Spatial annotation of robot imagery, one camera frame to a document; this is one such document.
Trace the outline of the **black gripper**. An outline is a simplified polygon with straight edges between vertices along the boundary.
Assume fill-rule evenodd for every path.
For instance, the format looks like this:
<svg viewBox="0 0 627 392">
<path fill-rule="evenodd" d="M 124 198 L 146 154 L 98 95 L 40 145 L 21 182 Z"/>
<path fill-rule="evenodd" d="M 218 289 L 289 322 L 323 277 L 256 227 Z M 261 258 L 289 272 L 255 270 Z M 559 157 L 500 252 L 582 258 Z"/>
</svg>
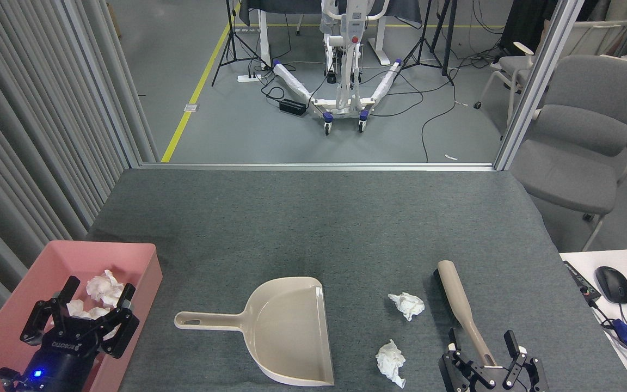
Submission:
<svg viewBox="0 0 627 392">
<path fill-rule="evenodd" d="M 31 346 L 41 344 L 41 348 L 22 373 L 17 391 L 81 391 L 94 367 L 99 346 L 115 359 L 124 355 L 139 325 L 131 308 L 136 288 L 125 285 L 118 306 L 98 318 L 97 332 L 93 320 L 72 319 L 69 315 L 67 304 L 79 284 L 79 278 L 70 276 L 60 292 L 33 305 L 20 340 Z M 50 317 L 54 327 L 44 333 Z"/>
<path fill-rule="evenodd" d="M 473 360 L 466 360 L 457 342 L 448 345 L 440 357 L 439 367 L 448 391 L 547 391 L 542 361 L 518 345 L 515 334 L 507 330 L 503 335 L 512 363 L 508 368 L 482 368 Z M 519 377 L 522 370 L 529 375 L 529 383 Z"/>
</svg>

